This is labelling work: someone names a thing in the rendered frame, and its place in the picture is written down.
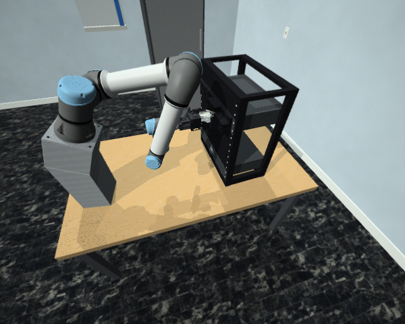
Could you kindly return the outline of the black server rack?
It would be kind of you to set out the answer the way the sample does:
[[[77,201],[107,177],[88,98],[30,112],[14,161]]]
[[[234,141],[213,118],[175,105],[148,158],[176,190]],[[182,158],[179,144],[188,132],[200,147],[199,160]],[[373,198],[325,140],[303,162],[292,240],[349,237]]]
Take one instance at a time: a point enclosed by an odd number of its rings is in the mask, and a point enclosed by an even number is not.
[[[227,77],[214,64],[234,60],[239,60],[235,76]],[[202,58],[201,63],[201,108],[214,112],[210,123],[201,123],[201,140],[225,187],[263,177],[299,88],[247,54]],[[246,64],[281,89],[266,91],[261,88],[244,74]],[[285,96],[283,104],[274,98],[281,96]],[[243,130],[272,124],[275,127],[263,156]],[[251,169],[254,171],[249,171]],[[244,171],[249,172],[241,173]],[[241,174],[234,175],[237,173]]]

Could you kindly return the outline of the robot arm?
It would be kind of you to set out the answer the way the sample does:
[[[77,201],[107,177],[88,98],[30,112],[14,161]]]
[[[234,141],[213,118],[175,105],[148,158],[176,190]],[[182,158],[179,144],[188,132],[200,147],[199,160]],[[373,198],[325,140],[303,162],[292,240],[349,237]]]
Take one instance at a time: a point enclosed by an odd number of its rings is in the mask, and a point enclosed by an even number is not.
[[[59,115],[54,123],[55,135],[70,143],[91,141],[96,134],[92,120],[94,108],[103,100],[120,93],[167,86],[161,117],[145,121],[153,141],[145,164],[160,168],[179,120],[190,111],[189,103],[203,74],[197,55],[183,52],[165,58],[163,63],[110,72],[91,70],[83,76],[65,76],[58,84]]]

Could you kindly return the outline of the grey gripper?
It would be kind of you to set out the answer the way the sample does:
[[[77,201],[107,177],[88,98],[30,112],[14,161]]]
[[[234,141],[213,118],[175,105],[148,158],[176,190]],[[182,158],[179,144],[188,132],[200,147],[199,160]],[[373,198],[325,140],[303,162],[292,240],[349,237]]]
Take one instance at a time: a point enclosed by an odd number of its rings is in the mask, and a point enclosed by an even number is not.
[[[211,119],[214,117],[214,112],[202,108],[196,108],[187,112],[185,117],[181,117],[178,124],[178,129],[195,131],[194,129],[201,130],[201,123],[207,122],[210,123]],[[187,126],[187,127],[185,127]]]

